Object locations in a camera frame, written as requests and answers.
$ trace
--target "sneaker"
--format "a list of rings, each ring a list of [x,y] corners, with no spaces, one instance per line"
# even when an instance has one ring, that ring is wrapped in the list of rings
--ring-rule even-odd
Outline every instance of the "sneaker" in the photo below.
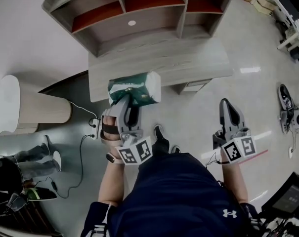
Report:
[[[173,148],[171,149],[171,154],[180,154],[181,150],[179,146],[173,146]]]
[[[160,124],[155,125],[154,136],[157,140],[161,140],[164,138],[164,128],[162,125]]]
[[[58,172],[60,172],[61,171],[61,156],[60,156],[60,153],[58,151],[55,151],[54,156],[53,156],[52,159],[56,164]]]

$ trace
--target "wooden shelf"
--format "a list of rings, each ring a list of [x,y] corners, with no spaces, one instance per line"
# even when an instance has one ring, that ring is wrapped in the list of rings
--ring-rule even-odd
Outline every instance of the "wooden shelf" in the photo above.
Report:
[[[183,27],[184,39],[210,38],[210,34],[202,25],[186,25]]]
[[[76,33],[102,20],[123,14],[120,2],[112,2],[99,8],[90,10],[75,17],[72,25],[72,33]]]
[[[126,12],[178,5],[185,5],[185,2],[183,0],[125,0]]]
[[[212,0],[189,0],[187,13],[223,14],[223,11],[212,3]]]
[[[87,30],[101,43],[154,29],[169,28],[171,31],[171,29],[176,28],[181,12],[183,12],[183,8],[179,6],[138,10],[124,14],[123,16],[104,20],[89,27]],[[135,25],[130,26],[128,24],[130,21],[134,21]]]

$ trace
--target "white wall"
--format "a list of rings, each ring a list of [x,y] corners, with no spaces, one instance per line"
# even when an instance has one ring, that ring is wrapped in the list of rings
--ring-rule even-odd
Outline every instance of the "white wall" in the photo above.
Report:
[[[87,70],[87,51],[42,10],[44,0],[0,0],[0,80],[41,90]]]

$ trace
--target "pant leg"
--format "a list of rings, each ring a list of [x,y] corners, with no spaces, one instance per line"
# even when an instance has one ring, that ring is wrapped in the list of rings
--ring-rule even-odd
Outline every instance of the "pant leg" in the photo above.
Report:
[[[49,155],[48,147],[45,144],[36,146],[28,151],[21,151],[14,155],[17,162],[37,161]]]
[[[38,162],[21,162],[18,164],[22,172],[24,181],[30,180],[34,177],[48,176],[58,171],[57,163],[54,160],[47,161],[45,163]]]
[[[152,146],[153,157],[169,154],[169,146],[169,141],[165,138],[157,140]]]

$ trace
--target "green tissue packet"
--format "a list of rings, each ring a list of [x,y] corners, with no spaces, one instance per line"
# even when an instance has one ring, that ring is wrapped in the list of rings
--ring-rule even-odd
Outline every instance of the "green tissue packet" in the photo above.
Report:
[[[110,105],[117,104],[125,95],[132,97],[131,107],[142,107],[161,102],[161,79],[154,71],[109,81]]]

